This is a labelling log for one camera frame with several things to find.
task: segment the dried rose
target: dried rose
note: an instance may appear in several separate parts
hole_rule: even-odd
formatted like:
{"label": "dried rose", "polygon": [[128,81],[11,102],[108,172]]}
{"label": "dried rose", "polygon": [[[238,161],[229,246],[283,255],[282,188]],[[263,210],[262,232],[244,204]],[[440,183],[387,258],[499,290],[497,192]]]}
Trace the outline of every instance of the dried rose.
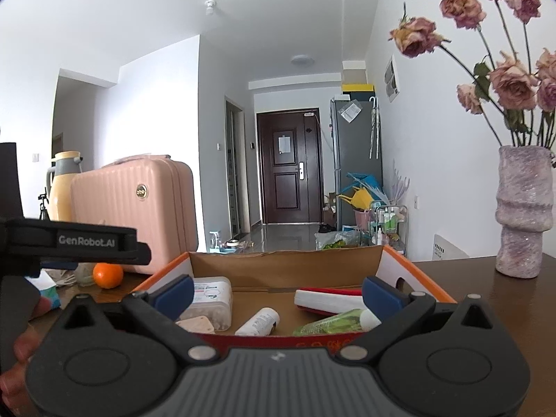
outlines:
{"label": "dried rose", "polygon": [[556,109],[556,80],[546,79],[540,82],[537,102],[543,111],[551,113]]}
{"label": "dried rose", "polygon": [[545,48],[537,61],[537,69],[539,69],[539,78],[546,80],[548,78],[556,80],[556,53],[553,55]]}
{"label": "dried rose", "polygon": [[506,109],[534,109],[537,102],[533,87],[539,80],[529,74],[521,61],[503,51],[500,53],[505,61],[497,62],[497,68],[489,75],[500,105]]}
{"label": "dried rose", "polygon": [[540,0],[505,0],[514,15],[523,23],[529,23],[532,17],[540,17]]}
{"label": "dried rose", "polygon": [[458,28],[477,28],[487,14],[479,0],[442,0],[440,2],[442,15],[454,19]]}
{"label": "dried rose", "polygon": [[398,29],[392,30],[389,40],[394,39],[402,55],[415,58],[426,51],[433,52],[445,40],[434,32],[435,29],[435,22],[425,17],[413,17],[401,23]]}
{"label": "dried rose", "polygon": [[464,107],[466,111],[471,111],[471,114],[483,113],[481,102],[475,94],[474,84],[459,84],[458,100],[461,103],[461,106]]}

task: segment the textured purple vase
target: textured purple vase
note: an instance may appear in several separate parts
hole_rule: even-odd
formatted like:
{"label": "textured purple vase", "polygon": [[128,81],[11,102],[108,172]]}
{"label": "textured purple vase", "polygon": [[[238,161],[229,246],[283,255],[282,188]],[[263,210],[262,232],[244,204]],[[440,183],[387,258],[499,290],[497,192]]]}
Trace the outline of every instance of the textured purple vase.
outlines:
{"label": "textured purple vase", "polygon": [[496,220],[502,224],[496,269],[507,276],[537,277],[543,232],[553,225],[550,151],[540,146],[500,147]]}

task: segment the green bottle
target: green bottle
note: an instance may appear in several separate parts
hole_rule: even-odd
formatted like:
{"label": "green bottle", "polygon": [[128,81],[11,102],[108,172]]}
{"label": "green bottle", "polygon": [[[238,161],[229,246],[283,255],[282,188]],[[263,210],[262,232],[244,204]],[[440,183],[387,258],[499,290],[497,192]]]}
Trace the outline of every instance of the green bottle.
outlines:
{"label": "green bottle", "polygon": [[369,309],[353,309],[301,326],[294,331],[294,336],[362,333],[378,325],[380,320]]}

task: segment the wooden table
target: wooden table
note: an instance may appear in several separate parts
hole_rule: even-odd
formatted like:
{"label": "wooden table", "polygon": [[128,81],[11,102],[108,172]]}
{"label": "wooden table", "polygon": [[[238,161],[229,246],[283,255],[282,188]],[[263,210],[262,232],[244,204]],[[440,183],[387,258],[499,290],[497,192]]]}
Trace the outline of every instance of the wooden table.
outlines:
{"label": "wooden table", "polygon": [[[531,386],[519,417],[556,417],[556,259],[544,256],[539,277],[531,280],[503,276],[494,270],[494,263],[494,257],[482,257],[417,265],[456,300],[468,293],[487,299],[531,369]],[[84,292],[97,302],[119,301],[144,279],[127,273],[123,283],[112,290],[65,287],[59,291],[60,300],[65,306],[74,295]],[[59,312],[49,312],[32,324],[45,334]]]}

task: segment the brown door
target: brown door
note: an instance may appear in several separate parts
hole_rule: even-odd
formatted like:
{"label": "brown door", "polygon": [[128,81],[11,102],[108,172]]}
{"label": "brown door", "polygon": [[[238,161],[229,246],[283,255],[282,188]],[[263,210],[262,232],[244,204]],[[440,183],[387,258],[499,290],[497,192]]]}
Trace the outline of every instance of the brown door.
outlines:
{"label": "brown door", "polygon": [[265,223],[321,221],[318,117],[317,109],[257,115]]}

